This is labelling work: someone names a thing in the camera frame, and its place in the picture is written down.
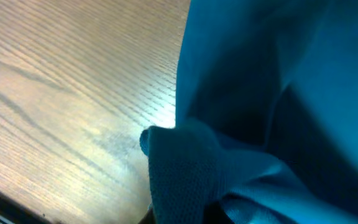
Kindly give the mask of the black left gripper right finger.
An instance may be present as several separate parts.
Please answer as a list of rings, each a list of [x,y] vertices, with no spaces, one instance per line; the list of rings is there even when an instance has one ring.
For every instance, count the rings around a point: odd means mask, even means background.
[[[204,208],[203,224],[233,224],[219,202],[213,202]]]

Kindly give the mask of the teal blue t-shirt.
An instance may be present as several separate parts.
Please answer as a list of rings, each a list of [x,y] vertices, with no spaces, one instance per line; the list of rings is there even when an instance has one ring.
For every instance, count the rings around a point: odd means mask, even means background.
[[[155,223],[358,223],[358,0],[192,0],[140,147]]]

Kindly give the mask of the black mounting rail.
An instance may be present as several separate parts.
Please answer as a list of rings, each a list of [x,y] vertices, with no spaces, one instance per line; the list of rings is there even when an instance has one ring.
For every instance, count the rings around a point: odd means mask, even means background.
[[[0,224],[52,224],[0,192]]]

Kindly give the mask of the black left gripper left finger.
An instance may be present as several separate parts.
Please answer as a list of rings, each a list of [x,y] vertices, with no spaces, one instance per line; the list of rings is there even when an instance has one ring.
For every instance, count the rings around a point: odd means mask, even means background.
[[[138,224],[155,224],[155,216],[152,208],[148,209],[145,216],[139,221]]]

